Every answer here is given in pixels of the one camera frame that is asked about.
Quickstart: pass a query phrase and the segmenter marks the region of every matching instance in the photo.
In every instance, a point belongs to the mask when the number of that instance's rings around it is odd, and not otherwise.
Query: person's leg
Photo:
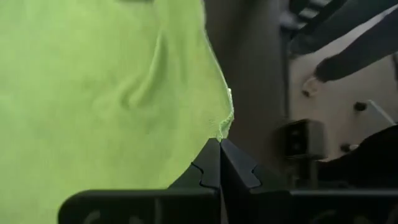
[[[321,82],[338,80],[398,51],[398,9],[367,30],[341,53],[325,59],[315,69]]]
[[[290,42],[290,53],[304,55],[315,52],[396,4],[398,0],[347,0],[312,34],[297,35]]]

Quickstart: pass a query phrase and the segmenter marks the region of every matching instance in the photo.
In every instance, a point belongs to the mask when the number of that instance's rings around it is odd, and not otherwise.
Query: green cloth
[[[0,1],[0,223],[162,189],[233,118],[199,0]]]

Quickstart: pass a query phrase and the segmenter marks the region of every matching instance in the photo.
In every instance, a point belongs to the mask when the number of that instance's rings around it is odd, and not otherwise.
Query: lime green fabric
[[[86,189],[162,189],[230,95],[199,0],[0,1],[0,223],[48,224]]]

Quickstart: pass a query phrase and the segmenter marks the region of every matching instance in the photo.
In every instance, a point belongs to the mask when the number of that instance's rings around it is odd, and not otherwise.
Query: shoe
[[[316,96],[320,92],[320,90],[323,88],[324,84],[325,83],[318,80],[316,77],[311,76],[303,84],[303,87],[302,87],[303,94],[306,97]]]

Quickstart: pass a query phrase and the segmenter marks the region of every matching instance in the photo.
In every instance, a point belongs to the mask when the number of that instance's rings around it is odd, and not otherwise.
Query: white floor
[[[380,19],[381,16],[377,16],[318,52],[298,58],[290,64],[292,118],[310,118],[324,122],[329,159],[342,155],[340,144],[357,144],[370,134],[386,127],[385,123],[372,116],[370,111],[355,113],[355,102],[374,100],[398,121],[398,83],[394,78],[391,58],[386,57],[344,79],[328,82],[316,98],[303,96],[301,84],[317,63],[343,50]]]

